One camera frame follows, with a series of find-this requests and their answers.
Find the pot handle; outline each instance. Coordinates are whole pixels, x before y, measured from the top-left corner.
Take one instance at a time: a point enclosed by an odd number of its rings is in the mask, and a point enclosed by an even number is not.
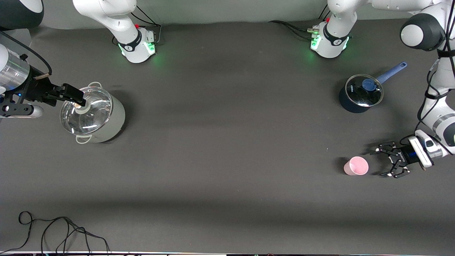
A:
[[[91,82],[91,83],[88,84],[88,86],[89,86],[89,87],[90,87],[90,86],[95,86],[95,87],[99,87],[99,88],[101,88],[101,89],[103,88],[103,86],[100,84],[100,82]]]
[[[383,84],[387,79],[391,78],[394,74],[402,71],[405,67],[407,67],[408,64],[406,62],[402,62],[393,68],[391,68],[389,71],[387,71],[385,74],[380,75],[377,80],[379,83]]]
[[[80,138],[85,138],[87,139],[86,141],[79,141],[78,139]],[[79,143],[79,144],[85,144],[87,142],[89,142],[92,138],[92,135],[86,135],[86,136],[80,136],[80,135],[76,135],[76,142]]]

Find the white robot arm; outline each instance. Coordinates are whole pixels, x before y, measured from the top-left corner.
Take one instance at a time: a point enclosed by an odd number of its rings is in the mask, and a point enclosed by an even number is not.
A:
[[[313,26],[320,31],[314,35],[311,50],[324,58],[335,58],[346,48],[348,35],[357,21],[359,7],[372,4],[380,10],[414,12],[433,5],[441,0],[328,0],[332,15],[329,22],[323,21]]]
[[[410,173],[407,165],[420,163],[422,168],[434,165],[433,160],[455,154],[455,111],[445,102],[455,89],[455,17],[452,0],[328,0],[332,16],[314,26],[321,31],[314,35],[311,49],[326,58],[337,57],[346,48],[348,34],[357,20],[355,10],[364,4],[376,9],[406,11],[411,17],[401,28],[402,42],[414,49],[438,51],[438,60],[429,72],[428,90],[418,113],[418,119],[435,136],[422,130],[408,137],[409,144],[397,148],[395,142],[382,143],[374,154],[385,153],[392,162],[390,171],[382,175],[402,177]]]
[[[52,69],[49,64],[28,46],[17,41],[4,31],[38,26],[44,15],[41,0],[0,1],[0,34],[18,43],[37,55],[47,66],[44,74],[26,62],[27,55],[18,55],[0,44],[0,118],[37,118],[43,108],[24,104],[43,102],[55,106],[57,100],[77,102],[84,106],[84,93],[69,84],[57,86],[51,83]]]
[[[155,54],[155,35],[136,28],[127,14],[136,8],[136,0],[73,0],[76,10],[107,27],[119,42],[123,56],[141,63]]]

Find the saucepan handle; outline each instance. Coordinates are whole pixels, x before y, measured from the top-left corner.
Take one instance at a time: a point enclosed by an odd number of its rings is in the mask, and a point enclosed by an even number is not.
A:
[[[391,68],[389,71],[387,71],[385,74],[382,74],[380,75],[377,80],[382,84],[384,83],[385,81],[387,81],[387,79],[391,78],[393,75],[395,75],[396,73],[402,71],[404,68],[406,68],[408,66],[408,64],[406,62],[402,62],[396,66],[394,66],[393,68]]]

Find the white wall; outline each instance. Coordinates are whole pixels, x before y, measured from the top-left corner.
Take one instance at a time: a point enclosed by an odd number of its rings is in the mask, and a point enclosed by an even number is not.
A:
[[[43,2],[42,26],[59,29],[102,27],[77,13],[72,0]],[[160,24],[312,20],[318,17],[326,3],[325,0],[137,0],[137,5]],[[407,13],[375,10],[371,5],[363,6],[357,13],[360,19],[410,17]],[[139,10],[135,14],[144,17]]]

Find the pink cup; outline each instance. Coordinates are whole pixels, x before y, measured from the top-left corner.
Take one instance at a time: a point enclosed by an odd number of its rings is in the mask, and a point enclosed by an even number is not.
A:
[[[360,156],[354,156],[344,165],[347,175],[364,175],[368,172],[368,163]]]

